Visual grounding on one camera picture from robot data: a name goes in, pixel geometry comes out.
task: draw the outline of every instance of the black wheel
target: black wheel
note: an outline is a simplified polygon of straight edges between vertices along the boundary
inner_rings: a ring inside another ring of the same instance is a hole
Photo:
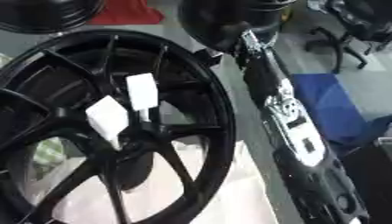
[[[150,109],[150,122],[132,110],[124,83],[125,76],[144,73],[153,73],[161,103]],[[53,209],[92,177],[108,192],[117,223],[188,223],[214,196],[233,160],[235,119],[224,88],[211,70],[169,40],[134,31],[76,32],[14,59],[1,71],[0,81],[0,217],[7,214],[10,219],[2,223],[66,223],[53,216]],[[85,117],[85,109],[105,95],[129,112],[120,151],[99,137]],[[164,105],[176,109],[186,122],[165,122]],[[189,136],[198,137],[203,146],[204,161],[195,176],[172,143]],[[32,178],[29,169],[36,165],[34,153],[37,145],[54,137],[71,145],[71,154],[83,161],[33,203],[24,189]],[[149,175],[150,154],[171,166],[183,192],[167,207],[132,222],[122,190]]]
[[[358,69],[363,69],[368,63],[360,63]]]

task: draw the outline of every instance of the floor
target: floor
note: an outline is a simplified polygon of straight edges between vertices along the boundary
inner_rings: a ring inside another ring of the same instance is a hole
[[[151,6],[166,15],[166,19],[161,24],[110,28],[148,32],[171,39],[191,51],[198,50],[202,48],[202,45],[190,38],[180,28],[176,19],[175,5],[178,2],[179,0],[149,0]],[[280,39],[276,43],[276,51],[288,55],[283,57],[283,60],[294,74],[328,73],[334,60],[331,52],[328,50],[305,52],[303,45],[306,40],[312,39],[312,36],[307,34],[310,28],[322,25],[336,33],[342,33],[339,24],[332,17],[307,10],[305,1],[299,0],[294,7],[294,18],[283,29]],[[82,29],[93,28],[96,27],[87,26]],[[45,39],[47,39],[46,36],[26,36],[0,31],[0,52],[16,57]],[[353,45],[356,49],[365,49],[365,45],[362,43],[355,42]],[[369,65],[359,71],[356,69],[357,61],[345,57],[344,69],[337,77],[363,116],[367,119],[373,119],[392,113],[392,104],[379,100],[392,95],[392,88],[389,87],[389,83],[392,83],[392,75],[389,75],[392,72],[392,64],[389,63],[392,60],[392,52],[387,50],[371,54],[367,58]],[[240,71],[228,56],[225,56],[222,64],[215,67],[214,71],[220,77],[233,102],[238,127],[237,138],[248,146],[262,174],[265,193],[269,196],[269,201],[275,210],[279,223],[302,223],[277,173],[271,156],[273,149],[268,145],[262,126],[255,122],[259,120],[258,111],[249,99]]]

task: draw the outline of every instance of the chair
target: chair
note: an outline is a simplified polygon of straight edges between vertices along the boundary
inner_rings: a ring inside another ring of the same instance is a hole
[[[332,73],[339,74],[343,60],[343,54],[348,53],[360,61],[359,69],[364,68],[368,62],[360,53],[356,52],[350,43],[353,39],[360,41],[371,41],[380,43],[376,48],[382,50],[392,40],[391,23],[392,17],[389,15],[382,0],[328,0],[326,10],[335,16],[344,26],[346,32],[341,38],[336,37],[325,28],[317,27],[311,30],[312,35],[321,33],[326,39],[309,41],[305,45],[307,52],[316,46],[331,46],[336,53],[336,64]],[[365,51],[365,55],[371,53],[373,46]]]

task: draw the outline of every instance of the blue cloth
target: blue cloth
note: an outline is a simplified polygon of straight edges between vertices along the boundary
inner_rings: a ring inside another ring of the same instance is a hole
[[[392,116],[366,122],[334,74],[294,74],[297,98],[338,155],[373,142],[387,131]]]

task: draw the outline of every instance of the black rim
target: black rim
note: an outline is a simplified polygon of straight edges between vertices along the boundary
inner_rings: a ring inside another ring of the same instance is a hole
[[[64,68],[64,80],[60,75],[53,75]],[[55,72],[46,76],[47,69]],[[124,93],[123,77],[151,70],[161,101],[169,102],[191,116],[194,124],[161,123],[157,108],[150,110],[151,122],[143,122],[132,111]],[[21,223],[50,220],[62,223],[53,220],[53,208],[76,186],[98,174],[107,187],[118,223],[187,223],[214,196],[228,173],[235,142],[234,115],[229,99],[214,74],[171,41],[133,31],[77,32],[52,39],[14,59],[3,69],[1,77],[3,86],[9,89],[0,92],[0,97],[5,99],[2,101],[5,108],[14,112],[34,111],[36,115],[30,117],[38,121],[29,123],[28,128],[18,129],[17,135],[6,138],[8,141],[2,139],[0,144],[2,197],[17,211],[14,215]],[[55,85],[48,84],[54,82],[60,87],[51,89]],[[86,107],[105,95],[112,95],[129,110],[132,129],[126,129],[120,135],[123,145],[120,152],[109,150],[109,144],[89,127],[83,113]],[[195,180],[171,144],[173,139],[194,135],[208,139],[205,162]],[[87,160],[33,207],[12,191],[16,187],[5,164],[7,158],[21,151],[16,149],[48,137],[71,140],[81,147]],[[116,167],[151,151],[160,154],[178,174],[184,194],[160,213],[131,222],[124,212],[116,183]]]

